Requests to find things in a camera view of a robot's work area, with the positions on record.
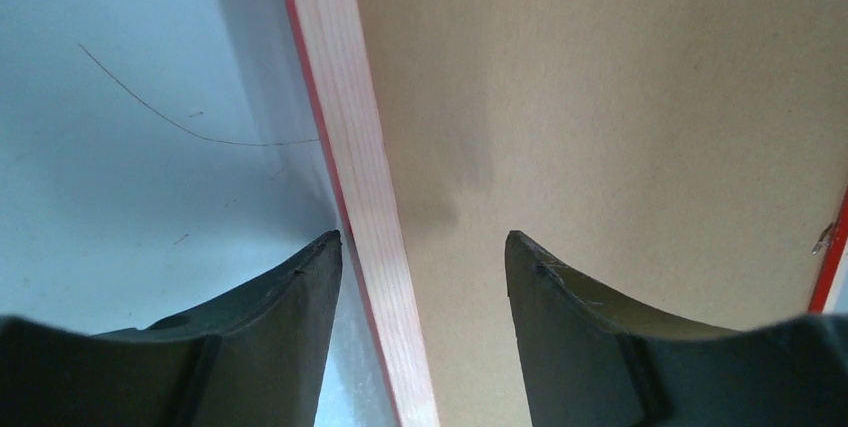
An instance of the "scratch mark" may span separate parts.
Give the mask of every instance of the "scratch mark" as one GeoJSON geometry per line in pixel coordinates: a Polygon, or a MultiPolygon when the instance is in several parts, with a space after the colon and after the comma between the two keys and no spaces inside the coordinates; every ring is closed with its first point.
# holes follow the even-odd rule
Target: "scratch mark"
{"type": "Polygon", "coordinates": [[[130,95],[130,97],[135,99],[139,104],[144,106],[150,112],[156,114],[156,116],[158,116],[160,119],[164,120],[165,122],[173,125],[174,127],[178,128],[178,129],[182,130],[183,132],[191,135],[192,137],[196,137],[200,140],[205,140],[207,142],[215,142],[217,144],[226,144],[226,145],[238,145],[238,146],[242,146],[242,147],[274,147],[274,146],[282,146],[282,145],[295,145],[295,144],[306,144],[306,143],[309,143],[309,142],[318,142],[318,139],[307,139],[307,140],[295,140],[295,141],[292,141],[292,142],[272,142],[272,143],[268,143],[268,144],[251,144],[251,143],[246,143],[246,142],[233,142],[233,141],[230,141],[230,140],[214,139],[212,137],[206,137],[205,135],[200,135],[197,132],[194,132],[194,131],[186,128],[186,127],[183,127],[182,125],[178,124],[177,122],[171,120],[168,116],[166,116],[162,112],[159,112],[152,105],[145,102],[141,97],[136,95],[135,92],[130,90],[130,88],[127,87],[127,85],[125,83],[121,82],[121,80],[118,79],[118,77],[116,77],[115,74],[113,74],[109,69],[107,69],[105,65],[103,65],[99,60],[97,60],[97,58],[94,56],[94,54],[89,52],[89,50],[86,49],[84,45],[82,45],[82,44],[77,44],[77,45],[79,46],[80,49],[82,49],[83,52],[85,52],[85,55],[87,55],[88,58],[92,60],[92,62],[97,64],[97,67],[99,67],[100,70],[102,70],[104,74],[108,75],[116,84],[118,84],[122,89],[124,89],[124,91],[127,94],[130,95]]]}

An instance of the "wooden edge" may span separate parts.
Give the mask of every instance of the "wooden edge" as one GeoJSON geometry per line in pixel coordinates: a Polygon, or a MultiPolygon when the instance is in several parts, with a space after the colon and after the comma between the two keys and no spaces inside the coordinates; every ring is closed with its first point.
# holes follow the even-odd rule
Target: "wooden edge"
{"type": "Polygon", "coordinates": [[[357,1],[285,1],[398,423],[438,426],[357,1]]]}
{"type": "Polygon", "coordinates": [[[842,201],[839,217],[833,226],[830,246],[827,248],[822,261],[819,279],[813,290],[813,298],[810,300],[809,311],[814,313],[833,312],[842,286],[845,283],[848,260],[845,260],[845,241],[848,239],[848,192],[842,201]]]}

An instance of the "red strip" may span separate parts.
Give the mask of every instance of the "red strip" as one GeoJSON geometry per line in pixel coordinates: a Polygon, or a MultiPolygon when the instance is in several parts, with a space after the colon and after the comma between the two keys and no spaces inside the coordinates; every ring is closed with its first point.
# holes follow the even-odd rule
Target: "red strip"
{"type": "Polygon", "coordinates": [[[831,239],[824,261],[822,261],[822,269],[813,291],[813,299],[810,301],[810,312],[820,314],[824,310],[827,294],[830,293],[833,279],[836,277],[836,271],[839,268],[839,262],[842,260],[845,240],[848,239],[848,192],[845,193],[845,198],[842,200],[842,208],[839,211],[836,225],[833,227],[831,239]]]}
{"type": "Polygon", "coordinates": [[[389,379],[389,369],[386,363],[386,356],[383,353],[383,346],[380,342],[380,337],[377,332],[377,321],[374,318],[374,310],[371,307],[371,299],[368,297],[368,290],[365,288],[365,278],[362,274],[362,265],[359,262],[359,254],[356,251],[356,245],[353,242],[353,230],[350,225],[350,216],[348,215],[347,205],[344,200],[339,174],[336,170],[336,159],[333,157],[333,149],[330,146],[330,137],[327,133],[327,124],[324,120],[324,112],[321,107],[321,101],[318,97],[318,87],[315,84],[315,76],[312,71],[312,64],[309,62],[309,54],[306,49],[306,41],[303,37],[303,29],[300,25],[300,18],[297,13],[297,4],[295,0],[285,0],[286,10],[289,14],[291,22],[292,34],[294,35],[294,43],[297,47],[297,54],[300,58],[301,69],[303,70],[303,78],[306,81],[306,90],[309,93],[309,103],[312,105],[312,115],[315,117],[315,126],[318,129],[318,137],[321,139],[321,149],[324,151],[324,159],[327,163],[327,171],[330,175],[330,183],[333,185],[333,194],[336,197],[336,204],[339,208],[339,214],[342,219],[343,228],[347,234],[347,238],[351,239],[348,245],[350,250],[351,261],[353,262],[353,270],[356,273],[356,280],[359,284],[359,292],[362,296],[362,302],[365,307],[365,317],[368,322],[368,327],[371,330],[371,338],[374,341],[374,348],[377,351],[377,359],[380,362],[380,368],[383,373],[383,381],[386,385],[386,390],[389,394],[389,400],[392,403],[392,411],[395,415],[395,420],[398,425],[401,425],[400,410],[398,409],[397,399],[394,396],[389,379]]]}

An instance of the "black plastic part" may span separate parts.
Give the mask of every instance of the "black plastic part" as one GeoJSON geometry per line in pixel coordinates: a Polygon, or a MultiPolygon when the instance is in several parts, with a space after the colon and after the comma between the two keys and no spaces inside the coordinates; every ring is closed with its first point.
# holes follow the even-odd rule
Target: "black plastic part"
{"type": "Polygon", "coordinates": [[[2,425],[312,426],[342,273],[338,232],[146,330],[0,318],[2,425]]]}
{"type": "Polygon", "coordinates": [[[533,425],[846,426],[848,319],[737,333],[642,304],[521,232],[506,274],[533,425]]]}

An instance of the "brown surface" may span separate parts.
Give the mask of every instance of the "brown surface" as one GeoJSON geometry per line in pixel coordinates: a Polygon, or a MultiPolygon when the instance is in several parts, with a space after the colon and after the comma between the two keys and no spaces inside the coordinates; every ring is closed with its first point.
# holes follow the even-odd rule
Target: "brown surface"
{"type": "Polygon", "coordinates": [[[809,301],[848,0],[359,0],[445,426],[529,425],[503,243],[675,314],[809,301]]]}

